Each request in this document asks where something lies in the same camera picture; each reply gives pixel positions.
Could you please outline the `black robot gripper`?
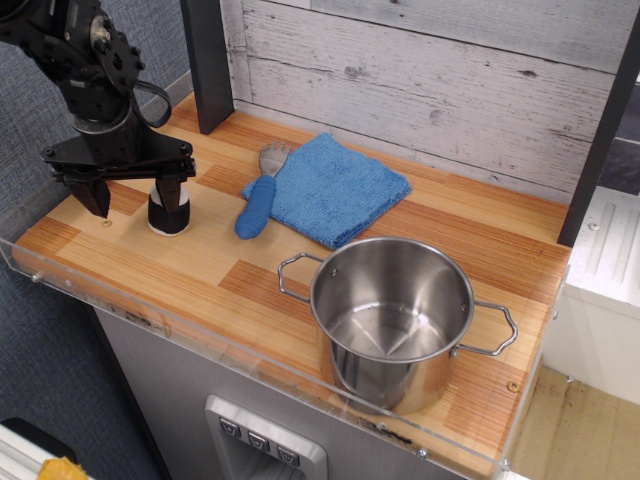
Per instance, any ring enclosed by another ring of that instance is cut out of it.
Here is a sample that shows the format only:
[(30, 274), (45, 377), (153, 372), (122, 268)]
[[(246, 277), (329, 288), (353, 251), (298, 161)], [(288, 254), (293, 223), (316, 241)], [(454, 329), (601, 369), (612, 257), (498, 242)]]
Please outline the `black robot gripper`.
[(91, 214), (107, 218), (110, 192), (104, 180), (156, 179), (153, 209), (177, 214), (183, 206), (181, 181), (196, 173), (192, 153), (188, 142), (157, 132), (131, 113), (107, 130), (81, 132), (48, 146), (41, 156)]

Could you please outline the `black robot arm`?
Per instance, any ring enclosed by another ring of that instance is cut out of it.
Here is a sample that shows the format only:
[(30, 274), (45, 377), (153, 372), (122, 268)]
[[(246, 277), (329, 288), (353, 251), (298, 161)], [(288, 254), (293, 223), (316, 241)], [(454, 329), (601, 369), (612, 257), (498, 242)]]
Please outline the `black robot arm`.
[(144, 117), (143, 90), (163, 100), (160, 87), (139, 75), (145, 65), (98, 1), (4, 1), (1, 40), (19, 47), (59, 89), (75, 138), (43, 150), (57, 181), (92, 214), (105, 218), (110, 180), (151, 179), (154, 218), (184, 219), (184, 182), (195, 175), (192, 146), (158, 128), (170, 118)]

